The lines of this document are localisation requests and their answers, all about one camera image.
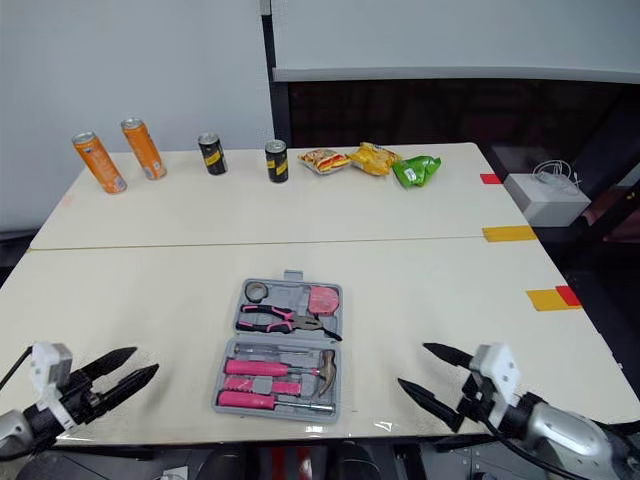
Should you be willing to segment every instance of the tool kit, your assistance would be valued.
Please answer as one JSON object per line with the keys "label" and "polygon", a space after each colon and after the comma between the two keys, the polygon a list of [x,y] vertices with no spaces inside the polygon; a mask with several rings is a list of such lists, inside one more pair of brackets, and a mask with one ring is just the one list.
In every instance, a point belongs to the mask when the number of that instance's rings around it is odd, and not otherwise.
{"label": "tool kit", "polygon": [[303,281],[244,281],[212,406],[219,413],[333,423],[340,409],[342,289]]}

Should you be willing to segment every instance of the hammer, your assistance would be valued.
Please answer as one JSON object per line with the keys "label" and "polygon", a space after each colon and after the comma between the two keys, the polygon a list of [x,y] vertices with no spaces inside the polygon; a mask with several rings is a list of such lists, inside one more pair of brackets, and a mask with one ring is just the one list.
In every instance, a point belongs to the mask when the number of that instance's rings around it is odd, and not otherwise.
{"label": "hammer", "polygon": [[319,396],[322,396],[336,379],[336,364],[334,363],[335,352],[333,350],[322,351],[322,367],[305,368],[292,367],[286,363],[278,362],[256,362],[246,360],[227,360],[224,373],[228,375],[256,375],[266,377],[284,377],[291,374],[308,373],[324,380],[324,385],[320,387]]}

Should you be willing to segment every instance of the red tape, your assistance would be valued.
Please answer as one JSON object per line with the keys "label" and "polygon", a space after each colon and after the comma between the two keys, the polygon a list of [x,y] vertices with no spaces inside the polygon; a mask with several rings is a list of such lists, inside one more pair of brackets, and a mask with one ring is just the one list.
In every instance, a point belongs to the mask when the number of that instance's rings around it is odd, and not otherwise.
{"label": "red tape", "polygon": [[481,173],[480,179],[485,185],[502,185],[502,182],[495,173]]}
{"label": "red tape", "polygon": [[579,307],[582,305],[580,299],[568,285],[558,285],[556,291],[560,294],[567,305]]}

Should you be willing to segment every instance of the green snack bag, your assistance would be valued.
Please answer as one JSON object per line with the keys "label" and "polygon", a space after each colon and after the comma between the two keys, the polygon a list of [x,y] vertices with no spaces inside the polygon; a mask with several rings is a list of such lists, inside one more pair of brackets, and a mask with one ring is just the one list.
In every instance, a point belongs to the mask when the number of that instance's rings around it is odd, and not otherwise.
{"label": "green snack bag", "polygon": [[431,178],[431,175],[440,168],[441,163],[439,158],[421,155],[396,162],[391,168],[405,188],[422,187]]}

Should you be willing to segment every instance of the white table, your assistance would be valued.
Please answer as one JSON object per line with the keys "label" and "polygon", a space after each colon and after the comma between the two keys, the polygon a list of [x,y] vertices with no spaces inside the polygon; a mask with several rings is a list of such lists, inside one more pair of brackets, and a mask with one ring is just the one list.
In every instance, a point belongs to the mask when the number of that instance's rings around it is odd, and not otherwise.
{"label": "white table", "polygon": [[[335,425],[241,418],[210,407],[242,280],[281,278],[286,268],[344,289],[342,415]],[[0,365],[42,339],[64,341],[74,366],[127,345],[140,347],[127,369],[160,363],[144,390],[66,436],[78,445],[446,434],[395,382],[416,381],[457,404],[464,371],[436,359],[423,341],[469,352],[507,342],[522,370],[521,392],[604,422],[637,419],[640,403],[585,313],[537,312],[525,294],[563,283],[537,241],[32,251],[0,290],[7,325]],[[0,411],[33,400],[21,369],[0,395]],[[481,429],[466,422],[463,431]]]}
{"label": "white table", "polygon": [[[318,176],[289,150],[289,181],[268,180],[262,150],[226,151],[229,172],[207,174],[199,152],[166,152],[168,175],[144,178],[132,154],[113,154],[129,188],[105,194],[85,169],[38,236],[35,249],[328,242],[479,237],[482,227],[526,221],[471,143],[391,147],[405,158],[440,156],[424,188],[405,190],[393,173],[355,168]],[[344,152],[355,148],[338,149]]]}

